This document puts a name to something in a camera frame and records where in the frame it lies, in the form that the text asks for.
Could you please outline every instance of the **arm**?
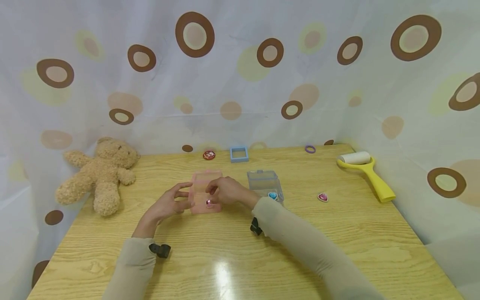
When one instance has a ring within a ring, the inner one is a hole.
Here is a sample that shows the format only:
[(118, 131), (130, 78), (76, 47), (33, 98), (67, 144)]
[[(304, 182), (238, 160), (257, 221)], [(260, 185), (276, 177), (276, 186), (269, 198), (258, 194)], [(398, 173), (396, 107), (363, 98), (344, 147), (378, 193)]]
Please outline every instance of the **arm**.
[(191, 185), (190, 182), (175, 185), (145, 212), (132, 237), (123, 244), (115, 271), (102, 300), (140, 300), (144, 298), (156, 262), (156, 255), (150, 251), (148, 246), (154, 243), (153, 237), (158, 224), (191, 207), (186, 200), (175, 201), (175, 198), (188, 197), (188, 193), (180, 192), (180, 189)]
[(81, 168), (92, 161), (91, 157), (86, 156), (81, 151), (71, 150), (63, 153), (63, 157), (73, 166)]
[(265, 236), (279, 241), (321, 277), (333, 299), (384, 299), (341, 249), (271, 198), (260, 198), (230, 177), (211, 181), (205, 192), (212, 195), (213, 203), (240, 202), (250, 208)]
[(135, 173), (125, 168), (117, 169), (117, 177), (123, 185), (130, 185), (135, 182)]

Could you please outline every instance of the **right hand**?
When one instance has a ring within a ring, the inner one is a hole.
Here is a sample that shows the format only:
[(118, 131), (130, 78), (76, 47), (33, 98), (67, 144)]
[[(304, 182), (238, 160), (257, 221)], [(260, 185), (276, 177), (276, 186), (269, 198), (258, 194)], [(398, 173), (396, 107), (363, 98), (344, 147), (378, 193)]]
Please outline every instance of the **right hand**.
[(232, 204), (240, 202), (250, 209), (253, 209), (260, 199), (257, 193), (245, 188), (229, 176), (212, 180), (205, 192), (213, 196), (212, 203)]

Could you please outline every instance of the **purple hair tie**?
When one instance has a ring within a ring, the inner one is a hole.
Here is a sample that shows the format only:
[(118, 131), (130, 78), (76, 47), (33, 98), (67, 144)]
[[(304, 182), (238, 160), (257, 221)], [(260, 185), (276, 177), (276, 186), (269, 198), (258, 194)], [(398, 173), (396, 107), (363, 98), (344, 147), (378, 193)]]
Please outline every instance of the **purple hair tie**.
[(307, 153), (315, 153), (317, 151), (317, 149), (315, 149), (315, 147), (313, 145), (306, 145), (305, 146), (305, 151)]

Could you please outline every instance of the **teddy bear leg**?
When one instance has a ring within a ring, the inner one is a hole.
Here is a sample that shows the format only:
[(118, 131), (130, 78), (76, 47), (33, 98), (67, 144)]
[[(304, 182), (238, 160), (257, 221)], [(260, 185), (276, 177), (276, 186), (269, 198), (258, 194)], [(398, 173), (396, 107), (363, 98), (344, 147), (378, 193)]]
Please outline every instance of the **teddy bear leg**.
[(120, 205), (118, 185), (111, 182), (98, 183), (95, 187), (93, 209), (101, 216), (114, 214)]
[(92, 189), (94, 182), (93, 178), (80, 171), (57, 188), (55, 199), (60, 204), (75, 203)]

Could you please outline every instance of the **yellow handle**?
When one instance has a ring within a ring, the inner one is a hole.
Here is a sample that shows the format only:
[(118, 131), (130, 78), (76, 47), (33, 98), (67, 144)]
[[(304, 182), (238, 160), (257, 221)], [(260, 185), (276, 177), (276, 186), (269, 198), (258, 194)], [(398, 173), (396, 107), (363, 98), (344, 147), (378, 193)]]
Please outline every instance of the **yellow handle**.
[(392, 189), (385, 183), (380, 176), (375, 173), (373, 170), (373, 166), (371, 168), (364, 168), (363, 171), (367, 174), (368, 179), (373, 185), (373, 188), (377, 192), (378, 199), (380, 202), (388, 202), (395, 199), (395, 194), (393, 193)]
[(365, 172), (365, 174), (367, 174), (368, 176), (368, 179), (370, 179), (370, 182), (372, 183), (372, 186), (375, 189), (380, 202), (383, 203), (395, 199), (395, 193), (393, 193), (392, 189), (373, 170), (373, 165), (375, 164), (375, 159), (373, 157), (371, 157), (370, 163), (366, 165), (351, 165), (344, 163), (341, 160), (337, 160), (336, 162), (341, 167), (358, 169)]

